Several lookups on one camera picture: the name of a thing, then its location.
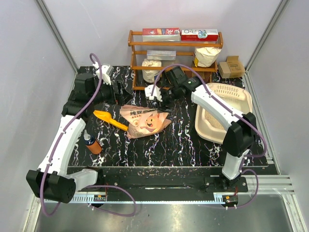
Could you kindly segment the pink cat litter bag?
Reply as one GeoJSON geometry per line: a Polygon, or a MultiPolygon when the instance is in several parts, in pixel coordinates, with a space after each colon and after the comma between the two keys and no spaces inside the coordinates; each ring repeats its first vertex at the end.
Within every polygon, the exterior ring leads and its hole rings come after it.
{"type": "Polygon", "coordinates": [[[160,133],[171,123],[171,120],[167,119],[168,112],[134,105],[122,106],[120,115],[129,122],[127,132],[129,139],[160,133]]]}

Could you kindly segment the yellow plastic litter scoop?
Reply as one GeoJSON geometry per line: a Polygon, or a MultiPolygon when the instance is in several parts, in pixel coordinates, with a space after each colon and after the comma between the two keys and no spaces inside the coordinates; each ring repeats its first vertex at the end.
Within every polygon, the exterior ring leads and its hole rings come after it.
{"type": "Polygon", "coordinates": [[[124,124],[122,124],[122,123],[120,123],[120,122],[114,120],[114,119],[112,118],[112,115],[111,115],[109,112],[95,110],[95,111],[93,112],[93,114],[94,114],[97,118],[99,118],[99,119],[101,119],[101,120],[103,120],[103,121],[105,121],[105,122],[107,122],[107,123],[109,123],[109,124],[112,124],[113,126],[119,128],[119,129],[121,129],[121,130],[123,130],[123,131],[128,131],[128,126],[126,126],[126,125],[124,125],[124,124]]]}

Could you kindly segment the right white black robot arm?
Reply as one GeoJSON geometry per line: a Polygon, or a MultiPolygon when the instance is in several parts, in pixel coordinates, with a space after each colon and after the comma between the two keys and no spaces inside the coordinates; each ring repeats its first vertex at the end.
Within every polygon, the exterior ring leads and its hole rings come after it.
{"type": "Polygon", "coordinates": [[[222,148],[226,158],[222,173],[215,185],[224,191],[236,187],[241,176],[241,166],[256,137],[256,118],[253,113],[244,114],[223,101],[196,74],[188,78],[182,71],[182,65],[169,65],[166,77],[171,83],[168,90],[156,84],[147,87],[147,98],[156,99],[161,105],[168,106],[172,101],[189,95],[191,101],[209,112],[226,130],[222,148]]]}

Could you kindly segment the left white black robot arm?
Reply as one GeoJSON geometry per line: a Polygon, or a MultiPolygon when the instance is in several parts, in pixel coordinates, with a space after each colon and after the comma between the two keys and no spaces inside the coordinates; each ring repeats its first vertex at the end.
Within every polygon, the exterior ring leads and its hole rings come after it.
{"type": "Polygon", "coordinates": [[[37,168],[29,170],[26,181],[34,195],[42,202],[69,203],[75,192],[90,187],[103,189],[105,180],[98,171],[85,168],[68,174],[70,156],[77,139],[85,129],[95,106],[101,103],[124,105],[132,99],[120,81],[105,84],[91,73],[78,74],[68,101],[63,106],[62,118],[55,139],[37,168]]]}

